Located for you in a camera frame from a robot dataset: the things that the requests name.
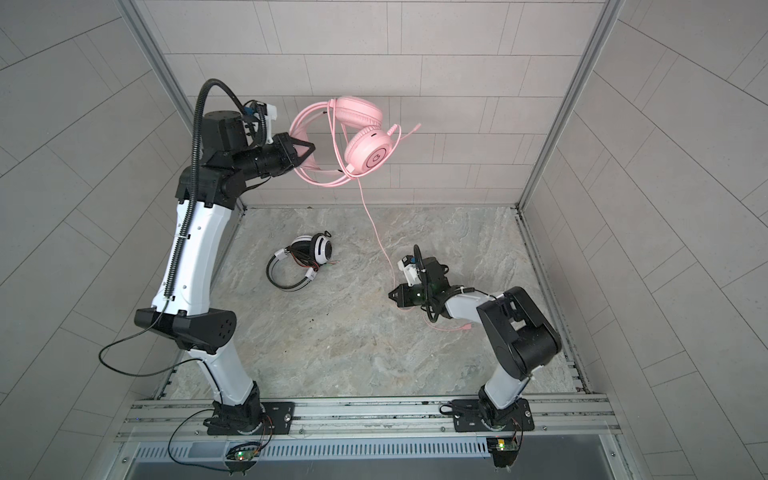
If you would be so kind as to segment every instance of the tiled wall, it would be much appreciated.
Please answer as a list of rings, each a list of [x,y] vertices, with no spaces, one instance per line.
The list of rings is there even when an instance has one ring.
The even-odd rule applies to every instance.
[[[275,104],[278,131],[308,104],[343,94],[385,123],[422,123],[363,179],[371,204],[512,204],[602,9],[539,2],[137,2],[194,102],[205,78]],[[226,98],[209,108],[231,109]],[[310,128],[335,164],[327,123]],[[251,205],[359,204],[356,183],[313,187],[295,174],[243,196]]]
[[[170,249],[190,137],[111,0],[0,2],[0,478],[80,478],[125,399],[99,366]],[[139,336],[129,372],[170,365]]]
[[[648,478],[768,478],[767,32],[627,0],[525,211]]]

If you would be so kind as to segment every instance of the black mounting plate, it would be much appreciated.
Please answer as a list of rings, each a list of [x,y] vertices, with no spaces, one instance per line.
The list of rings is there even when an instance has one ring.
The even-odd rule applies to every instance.
[[[272,435],[287,435],[290,431],[290,424],[293,421],[293,409],[296,404],[293,402],[261,402],[264,407],[264,414],[272,419],[274,431]],[[290,415],[290,420],[286,422],[286,415]],[[251,435],[259,435],[261,429]]]
[[[491,430],[480,418],[480,411],[478,410],[479,400],[452,400],[451,403],[464,409],[471,409],[472,413],[463,413],[458,418],[453,416],[453,428],[457,432],[513,432],[517,426],[514,422],[509,422],[503,429]],[[518,399],[513,404],[516,407],[516,412],[513,414],[513,418],[518,421],[518,424],[522,427],[523,432],[530,432],[535,428],[533,423],[533,415],[526,416],[526,412],[531,411],[531,407],[528,405],[528,400]]]

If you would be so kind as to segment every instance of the marble floor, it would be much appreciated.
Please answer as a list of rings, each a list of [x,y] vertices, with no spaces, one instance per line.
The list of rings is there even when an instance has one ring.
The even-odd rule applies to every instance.
[[[412,253],[450,266],[451,284],[487,292],[522,286],[545,306],[513,210],[507,207],[370,209],[393,261]],[[335,265],[306,288],[285,293],[264,269],[298,234],[333,234]],[[288,282],[302,269],[283,261]],[[404,280],[395,265],[397,283]],[[362,208],[253,209],[246,212],[211,293],[211,306],[233,310],[235,345],[264,398],[476,394],[496,361],[482,326],[441,332],[419,309],[403,312],[387,298],[392,274]],[[436,326],[463,325],[441,319]],[[558,354],[526,392],[573,392]],[[179,367],[166,399],[210,398],[195,362]]]

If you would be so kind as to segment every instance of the pink ear cushion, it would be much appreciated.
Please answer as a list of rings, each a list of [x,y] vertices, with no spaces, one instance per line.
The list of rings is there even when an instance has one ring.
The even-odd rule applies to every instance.
[[[356,174],[368,171],[392,150],[392,138],[377,127],[365,127],[349,142],[344,160]]]
[[[362,98],[340,97],[336,99],[336,119],[352,128],[370,125],[381,127],[384,114],[374,104]]]

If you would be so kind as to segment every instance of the pink headphones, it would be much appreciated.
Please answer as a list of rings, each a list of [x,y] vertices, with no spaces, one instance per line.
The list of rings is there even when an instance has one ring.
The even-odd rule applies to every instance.
[[[310,117],[310,114],[318,110],[321,112]],[[382,122],[384,119],[382,111],[371,102],[357,97],[332,98],[328,101],[311,104],[309,107],[302,110],[293,120],[293,123],[290,126],[290,136],[297,138],[298,140],[308,141],[306,136],[307,126],[326,113],[329,114],[328,122],[331,127],[331,136],[333,138],[333,150],[336,152],[336,159],[339,161],[343,176],[327,183],[320,183],[312,180],[306,170],[330,174],[336,174],[338,171],[321,170],[320,167],[317,166],[314,156],[310,155],[302,163],[301,167],[295,168],[294,171],[296,171],[296,174],[298,174],[299,177],[312,185],[338,187],[350,180],[367,175],[381,167],[400,143],[400,137],[402,135],[401,127],[394,124],[388,131],[382,130]],[[347,141],[346,149],[344,150],[344,161],[346,162],[346,165],[344,164],[344,161],[342,161],[341,154],[339,153],[339,146],[336,144],[336,120],[341,124],[341,129],[344,132],[344,139]],[[347,138],[347,127],[359,130],[357,134],[352,137],[352,140]],[[416,125],[408,135],[402,138],[407,138],[419,127],[421,127],[421,124]],[[397,139],[393,140],[392,134],[395,133],[395,129],[399,132]]]

